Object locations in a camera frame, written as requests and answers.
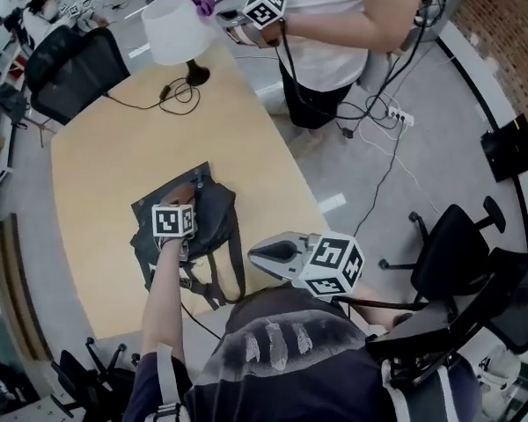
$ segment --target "electrical outlet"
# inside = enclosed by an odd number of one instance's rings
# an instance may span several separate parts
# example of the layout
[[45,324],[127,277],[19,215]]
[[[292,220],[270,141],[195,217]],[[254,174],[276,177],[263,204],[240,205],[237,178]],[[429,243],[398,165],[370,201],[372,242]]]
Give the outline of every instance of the electrical outlet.
[[387,117],[389,117],[391,120],[404,122],[410,127],[414,126],[414,117],[411,114],[407,114],[404,111],[398,110],[395,106],[389,106]]

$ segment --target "wooden table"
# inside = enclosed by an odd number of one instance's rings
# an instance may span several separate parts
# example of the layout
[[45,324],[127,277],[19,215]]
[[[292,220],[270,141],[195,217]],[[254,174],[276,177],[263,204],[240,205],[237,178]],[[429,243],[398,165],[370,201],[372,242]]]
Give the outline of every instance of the wooden table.
[[[185,171],[209,161],[212,175],[237,193],[236,209],[246,267],[246,292],[277,281],[253,267],[247,251],[284,231],[326,227],[317,203],[272,120],[222,45],[198,61],[211,70],[202,100],[188,116],[159,108],[141,111],[100,98],[52,141],[56,211],[72,278],[97,338],[141,329],[147,291],[129,245],[138,227],[131,204]],[[185,65],[149,66],[110,94],[135,106],[157,101]],[[184,112],[187,105],[165,104]],[[220,282],[238,293],[229,252],[216,252]],[[207,260],[194,269],[210,281]],[[183,290],[195,314],[209,310]]]

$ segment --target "person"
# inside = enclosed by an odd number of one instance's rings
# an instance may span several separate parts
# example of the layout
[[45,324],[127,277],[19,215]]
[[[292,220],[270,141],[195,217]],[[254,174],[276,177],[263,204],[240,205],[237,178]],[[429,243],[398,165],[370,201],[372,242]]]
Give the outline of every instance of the person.
[[[320,129],[335,119],[338,106],[363,72],[368,51],[386,54],[400,47],[413,26],[420,2],[286,0],[283,18],[301,97],[329,114],[317,113],[299,101],[285,46],[278,47],[285,103],[269,110],[273,114],[289,110],[291,122],[304,129],[290,145],[295,156],[320,144]],[[261,34],[274,44],[282,38],[280,23],[266,26]]]
[[[159,245],[143,313],[142,358],[123,422],[143,422],[154,414],[163,403],[159,383],[169,378],[175,379],[181,397],[182,420],[184,412],[194,422],[395,420],[380,366],[364,348],[365,334],[342,308],[289,286],[260,291],[235,306],[223,338],[192,386],[182,338],[181,240]],[[362,282],[355,296],[379,299]],[[360,308],[360,314],[387,329],[407,316],[373,308]],[[174,377],[159,375],[160,346],[172,348]],[[459,421],[471,422],[480,408],[480,392],[469,364],[452,369],[451,386],[454,401],[461,403],[456,404]]]
[[26,29],[21,25],[23,11],[22,8],[15,8],[5,18],[0,17],[0,26],[3,26],[10,33],[12,40],[19,42],[22,51],[29,57],[35,45],[33,40],[27,35]]
[[28,0],[23,12],[24,25],[37,47],[59,25],[85,33],[96,26],[108,26],[93,8],[91,0]]

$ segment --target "gray floor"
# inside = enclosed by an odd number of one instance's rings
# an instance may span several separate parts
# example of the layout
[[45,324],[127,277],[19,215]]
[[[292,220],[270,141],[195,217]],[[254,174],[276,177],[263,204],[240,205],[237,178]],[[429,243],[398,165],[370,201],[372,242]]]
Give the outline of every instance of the gray floor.
[[[124,0],[105,0],[105,3],[121,1]],[[112,29],[131,71],[151,62],[149,53],[133,59],[128,57],[128,53],[146,43],[146,39],[140,17],[136,15],[127,20],[124,17],[141,8],[143,1],[130,0],[125,10],[117,12],[106,9],[107,16],[117,20]],[[237,57],[274,56],[273,51],[228,45]],[[485,236],[489,244],[514,251],[524,249],[514,189],[509,184],[495,183],[480,148],[479,139],[488,124],[481,118],[475,98],[459,73],[447,62],[445,54],[439,47],[427,43],[421,46],[418,57],[426,49],[430,51],[411,73],[397,97],[402,109],[415,117],[414,126],[402,136],[397,152],[410,174],[395,162],[381,187],[376,209],[357,237],[366,256],[364,279],[395,301],[411,297],[410,274],[382,272],[377,262],[383,257],[391,261],[414,261],[421,244],[407,215],[414,210],[432,227],[438,215],[430,201],[440,213],[451,203],[458,203],[473,219],[479,219],[485,215],[483,200],[491,195],[505,213],[508,228],[503,235],[495,229],[487,229]],[[279,82],[275,60],[242,58],[238,59],[238,65],[261,95]],[[390,93],[396,85],[390,87]],[[356,88],[348,99],[364,106],[365,97],[367,94]],[[277,121],[277,126],[287,141],[295,134],[285,121]],[[392,152],[394,141],[370,122],[365,120],[360,131],[369,142]],[[352,233],[368,211],[375,187],[391,158],[359,136],[352,141],[342,138],[334,125],[327,127],[325,134],[326,141],[309,156],[298,159],[297,163],[318,202],[343,194],[346,204],[327,212],[326,219],[331,229]],[[3,214],[18,214],[28,284],[41,326],[55,357],[62,349],[69,349],[80,360],[90,363],[84,340],[92,333],[62,250],[51,189],[48,143],[41,149],[39,136],[31,128],[18,133],[13,167],[16,173],[5,187]],[[221,309],[200,319],[220,332],[227,316],[228,309]],[[216,343],[190,321],[185,325],[185,338],[188,367],[195,373],[201,369]],[[138,333],[100,340],[101,356],[107,360],[122,341],[129,346],[124,355],[128,362],[130,353],[139,348]]]

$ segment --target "human arm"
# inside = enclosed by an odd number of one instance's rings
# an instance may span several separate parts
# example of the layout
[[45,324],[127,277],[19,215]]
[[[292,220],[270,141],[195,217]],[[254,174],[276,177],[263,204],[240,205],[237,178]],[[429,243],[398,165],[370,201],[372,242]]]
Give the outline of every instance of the human arm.
[[109,25],[109,22],[106,18],[100,16],[99,14],[96,14],[95,12],[92,14],[92,20],[98,24],[98,26],[106,27]]
[[172,348],[172,356],[185,364],[180,299],[181,243],[181,239],[167,241],[158,256],[143,312],[141,355],[156,352],[159,344],[165,344]]
[[29,10],[24,11],[23,19],[27,34],[33,39],[36,47],[59,26],[70,27],[73,25],[73,21],[68,17],[59,18],[54,24],[51,24],[43,17],[32,14]]
[[[386,53],[400,47],[413,24],[421,0],[364,0],[364,12],[286,14],[288,35],[342,47]],[[267,26],[265,40],[281,36],[279,23]]]

